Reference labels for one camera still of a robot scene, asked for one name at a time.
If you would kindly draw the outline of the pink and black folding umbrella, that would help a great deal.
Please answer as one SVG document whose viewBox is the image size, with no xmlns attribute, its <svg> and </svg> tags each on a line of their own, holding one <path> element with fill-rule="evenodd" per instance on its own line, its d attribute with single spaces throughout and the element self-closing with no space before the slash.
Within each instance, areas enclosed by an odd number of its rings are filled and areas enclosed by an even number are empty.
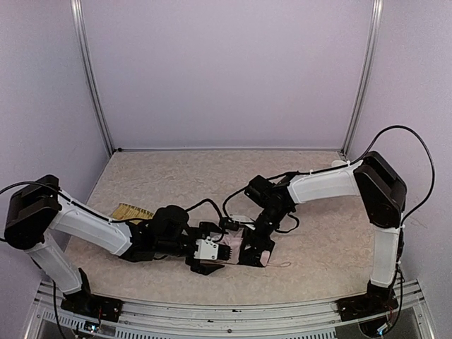
<svg viewBox="0 0 452 339">
<path fill-rule="evenodd" d="M 227 245 L 231 248 L 231 259 L 228 261 L 220 261 L 220 260 L 216 260 L 214 261 L 214 263 L 221 263 L 221 264 L 230 264 L 230 265 L 239 265 L 238 261 L 239 261 L 239 248 L 240 245 L 242 243 L 242 234 L 243 231 L 245 229 L 249 229 L 247 227 L 243 227 L 240 228 L 237 231 L 232 231 L 229 230 L 228 233 L 226 233 L 223 238 L 220 241 L 220 244 L 223 245 Z M 264 238 L 264 237 L 270 237 L 268 235 L 264 235 L 263 237 L 257 235 L 260 238 Z M 278 268 L 286 268 L 286 267 L 290 267 L 292 265 L 292 263 L 290 261 L 282 261 L 282 262 L 276 262 L 273 261 L 272 258 L 270 257 L 270 260 L 268 262 L 268 266 L 270 267 L 278 267 Z"/>
</svg>

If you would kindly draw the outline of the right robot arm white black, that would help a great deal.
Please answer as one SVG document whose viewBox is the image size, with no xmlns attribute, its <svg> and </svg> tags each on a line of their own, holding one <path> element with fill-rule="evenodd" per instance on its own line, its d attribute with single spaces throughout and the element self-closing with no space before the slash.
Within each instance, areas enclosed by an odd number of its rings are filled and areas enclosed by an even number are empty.
<svg viewBox="0 0 452 339">
<path fill-rule="evenodd" d="M 262 267 L 275 246 L 270 238 L 296 207 L 313 201 L 360 198 L 374 230 L 373 264 L 364 297 L 380 302 L 393 295 L 393 285 L 403 251 L 403 218 L 407 186 L 376 151 L 354 162 L 302 174 L 291 172 L 280 178 L 254 177 L 244 194 L 262 211 L 254 228 L 244 233 L 239 264 Z"/>
</svg>

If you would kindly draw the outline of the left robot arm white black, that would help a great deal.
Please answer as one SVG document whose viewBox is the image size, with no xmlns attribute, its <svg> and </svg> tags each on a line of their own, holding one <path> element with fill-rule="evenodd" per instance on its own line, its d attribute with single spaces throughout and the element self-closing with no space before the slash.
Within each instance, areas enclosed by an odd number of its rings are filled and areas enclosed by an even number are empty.
<svg viewBox="0 0 452 339">
<path fill-rule="evenodd" d="M 4 241 L 28 253 L 65 295 L 89 293 L 88 279 L 51 235 L 60 231 L 95 244 L 129 262 L 152 261 L 157 255 L 185 257 L 191 270 L 209 275 L 231 256 L 229 246 L 212 238 L 214 224 L 190 227 L 179 206 L 159 208 L 149 218 L 117 220 L 69 196 L 59 179 L 48 174 L 35 182 L 18 182 L 8 205 Z"/>
</svg>

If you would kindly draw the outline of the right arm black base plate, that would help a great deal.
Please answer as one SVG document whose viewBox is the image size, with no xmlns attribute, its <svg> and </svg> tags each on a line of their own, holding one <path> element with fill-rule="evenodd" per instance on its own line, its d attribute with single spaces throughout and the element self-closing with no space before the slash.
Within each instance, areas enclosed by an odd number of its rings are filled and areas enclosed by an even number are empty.
<svg viewBox="0 0 452 339">
<path fill-rule="evenodd" d="M 351 321 L 381 314 L 399 307 L 392 289 L 368 290 L 363 295 L 341 298 L 336 302 L 341 321 Z"/>
</svg>

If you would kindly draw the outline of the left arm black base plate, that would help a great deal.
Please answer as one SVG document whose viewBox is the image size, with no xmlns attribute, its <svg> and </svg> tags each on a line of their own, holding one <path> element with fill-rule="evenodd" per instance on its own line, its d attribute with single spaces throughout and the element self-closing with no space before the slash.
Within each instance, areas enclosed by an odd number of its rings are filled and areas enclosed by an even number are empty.
<svg viewBox="0 0 452 339">
<path fill-rule="evenodd" d="M 115 323 L 119 320 L 122 307 L 120 299 L 94 295 L 83 290 L 64 295 L 61 302 L 61 308 L 65 311 Z"/>
</svg>

